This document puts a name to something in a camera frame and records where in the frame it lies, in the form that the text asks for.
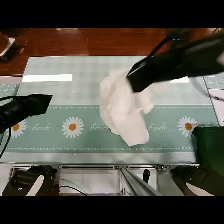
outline white flower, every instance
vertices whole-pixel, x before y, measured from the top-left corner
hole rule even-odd
[[[179,128],[179,131],[182,131],[182,135],[185,135],[185,137],[190,137],[191,132],[194,130],[194,128],[197,126],[197,122],[194,120],[194,118],[190,117],[182,117],[178,121],[177,127]]]
[[[23,134],[23,131],[26,130],[26,121],[21,121],[18,124],[15,124],[13,127],[11,127],[11,133],[12,133],[12,138],[17,138],[18,136]]]
[[[66,138],[70,137],[75,138],[76,136],[79,136],[82,134],[84,124],[81,119],[78,117],[69,117],[66,119],[65,122],[63,122],[62,125],[62,131],[64,132],[63,135],[66,135]]]

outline brown wooden surface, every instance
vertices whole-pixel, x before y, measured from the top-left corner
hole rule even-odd
[[[194,39],[203,37],[205,30],[194,28]],[[144,56],[166,35],[164,28],[14,28],[0,31],[15,37],[20,46],[17,52],[9,52],[9,62],[0,61],[0,75],[23,74],[31,56]]]

